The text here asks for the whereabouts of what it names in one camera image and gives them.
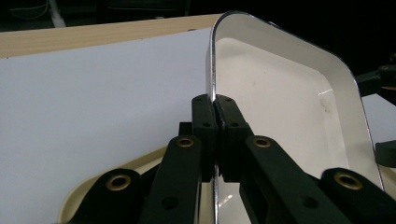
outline black mounting arm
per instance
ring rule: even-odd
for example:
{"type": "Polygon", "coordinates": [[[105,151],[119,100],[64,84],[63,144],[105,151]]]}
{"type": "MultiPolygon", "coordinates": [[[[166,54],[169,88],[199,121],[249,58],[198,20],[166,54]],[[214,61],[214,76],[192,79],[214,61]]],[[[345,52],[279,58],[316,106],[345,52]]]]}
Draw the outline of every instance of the black mounting arm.
{"type": "Polygon", "coordinates": [[[233,99],[191,103],[192,122],[180,123],[158,167],[103,175],[69,223],[198,223],[201,183],[215,165],[240,183],[252,223],[396,223],[388,194],[347,169],[306,174],[274,139],[253,134],[233,99]]]}

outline metal rim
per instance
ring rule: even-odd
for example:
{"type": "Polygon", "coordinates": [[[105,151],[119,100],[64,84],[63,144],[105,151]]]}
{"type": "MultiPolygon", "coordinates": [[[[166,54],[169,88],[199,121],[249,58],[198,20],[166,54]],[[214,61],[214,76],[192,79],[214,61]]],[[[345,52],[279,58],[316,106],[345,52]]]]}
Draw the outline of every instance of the metal rim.
{"type": "Polygon", "coordinates": [[[347,189],[358,190],[363,188],[363,184],[359,181],[359,179],[348,173],[336,173],[334,175],[334,180],[339,185],[347,189]]]}
{"type": "Polygon", "coordinates": [[[128,175],[113,175],[111,176],[107,182],[106,187],[112,191],[119,191],[126,189],[131,184],[131,177],[128,175]],[[122,180],[120,184],[115,184],[114,181],[122,180]]]}
{"type": "Polygon", "coordinates": [[[194,141],[191,138],[184,137],[177,140],[178,147],[191,147],[194,145],[194,141]]]}
{"type": "Polygon", "coordinates": [[[270,140],[267,139],[267,138],[264,138],[264,137],[255,138],[253,140],[253,142],[254,142],[254,145],[256,147],[269,147],[269,146],[271,146],[270,140]]]}

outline white tray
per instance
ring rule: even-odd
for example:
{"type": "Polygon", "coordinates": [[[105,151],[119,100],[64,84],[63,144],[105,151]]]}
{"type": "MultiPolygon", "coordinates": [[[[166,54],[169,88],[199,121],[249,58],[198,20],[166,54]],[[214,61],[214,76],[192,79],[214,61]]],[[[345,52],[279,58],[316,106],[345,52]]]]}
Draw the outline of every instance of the white tray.
{"type": "MultiPolygon", "coordinates": [[[[344,167],[382,188],[361,97],[347,66],[275,25],[228,12],[212,29],[207,92],[234,98],[253,132],[315,177],[344,167]]],[[[219,181],[219,222],[249,223],[238,184],[219,181]]]]}

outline screw hole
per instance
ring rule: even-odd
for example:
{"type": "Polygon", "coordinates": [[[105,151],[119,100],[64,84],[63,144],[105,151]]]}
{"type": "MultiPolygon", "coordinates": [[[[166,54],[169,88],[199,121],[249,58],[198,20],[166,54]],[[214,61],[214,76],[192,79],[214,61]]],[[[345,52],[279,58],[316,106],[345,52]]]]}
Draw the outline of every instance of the screw hole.
{"type": "Polygon", "coordinates": [[[119,191],[126,189],[131,184],[131,177],[128,175],[113,175],[107,182],[106,187],[112,191],[119,191]]]}
{"type": "Polygon", "coordinates": [[[166,211],[173,210],[178,206],[178,199],[176,197],[164,198],[162,206],[166,211]]]}
{"type": "Polygon", "coordinates": [[[347,189],[358,190],[363,188],[363,184],[359,179],[348,173],[336,173],[334,179],[339,185],[347,189]]]}
{"type": "Polygon", "coordinates": [[[254,140],[254,145],[256,145],[256,147],[269,147],[271,143],[265,138],[256,138],[254,140]]]}
{"type": "Polygon", "coordinates": [[[190,138],[181,138],[177,140],[177,145],[179,147],[191,147],[194,145],[194,141],[192,141],[190,138]]]}

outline wooden table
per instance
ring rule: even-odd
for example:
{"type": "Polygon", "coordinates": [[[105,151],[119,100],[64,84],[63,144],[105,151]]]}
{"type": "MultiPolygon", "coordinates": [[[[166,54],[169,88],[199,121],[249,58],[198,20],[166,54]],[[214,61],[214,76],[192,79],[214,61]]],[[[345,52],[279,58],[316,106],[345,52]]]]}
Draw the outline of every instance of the wooden table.
{"type": "Polygon", "coordinates": [[[212,27],[220,15],[0,33],[0,58],[98,46],[212,27]]]}

